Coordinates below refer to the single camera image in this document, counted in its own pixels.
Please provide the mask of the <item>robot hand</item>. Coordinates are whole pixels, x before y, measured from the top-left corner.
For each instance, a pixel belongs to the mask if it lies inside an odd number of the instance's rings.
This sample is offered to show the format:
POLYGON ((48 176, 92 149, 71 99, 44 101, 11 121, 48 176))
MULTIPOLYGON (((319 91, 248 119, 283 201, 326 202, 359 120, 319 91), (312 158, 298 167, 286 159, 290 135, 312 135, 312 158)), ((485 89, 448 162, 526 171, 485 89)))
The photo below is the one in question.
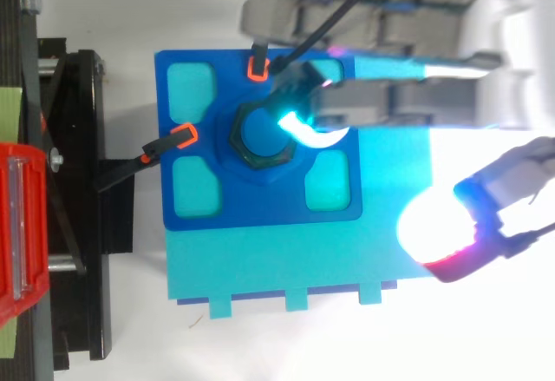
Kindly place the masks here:
POLYGON ((505 233, 500 215, 554 180, 554 0, 247 0, 240 28, 273 79, 265 108, 307 147, 355 128, 539 132, 397 214, 400 246, 439 281, 553 233, 505 233))

